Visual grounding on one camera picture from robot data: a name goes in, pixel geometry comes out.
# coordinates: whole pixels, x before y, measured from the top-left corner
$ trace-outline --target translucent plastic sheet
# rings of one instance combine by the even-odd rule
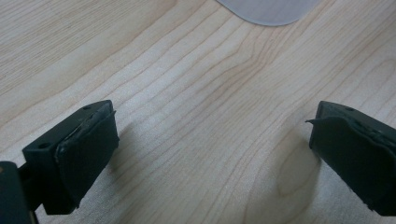
[[[218,0],[244,20],[278,26],[299,20],[320,0]]]

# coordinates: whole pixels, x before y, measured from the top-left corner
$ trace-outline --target light wood surface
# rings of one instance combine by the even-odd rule
[[[120,147],[81,206],[42,223],[396,223],[308,148],[318,102],[396,127],[396,2],[323,0],[282,27],[214,0],[3,0],[0,159],[76,109]]]

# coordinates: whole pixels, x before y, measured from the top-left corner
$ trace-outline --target white plastic object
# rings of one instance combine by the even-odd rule
[[[218,0],[237,16],[260,25],[279,26],[299,20],[320,0]]]

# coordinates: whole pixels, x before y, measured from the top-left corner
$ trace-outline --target table surface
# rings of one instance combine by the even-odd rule
[[[214,0],[1,1],[0,158],[111,99],[120,147],[42,223],[395,223],[309,149],[321,100],[396,127],[396,2],[264,27]]]

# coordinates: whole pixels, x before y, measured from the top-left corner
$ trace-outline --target black plastic part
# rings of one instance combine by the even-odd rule
[[[320,102],[310,147],[381,216],[396,216],[396,130],[353,108]]]
[[[27,163],[19,168],[19,172],[27,205],[31,211],[35,211],[42,203],[39,180],[32,174],[32,170]]]
[[[17,165],[0,161],[0,223],[36,223],[28,209]]]
[[[119,144],[114,114],[111,101],[86,105],[23,149],[47,214],[73,212],[105,168]]]

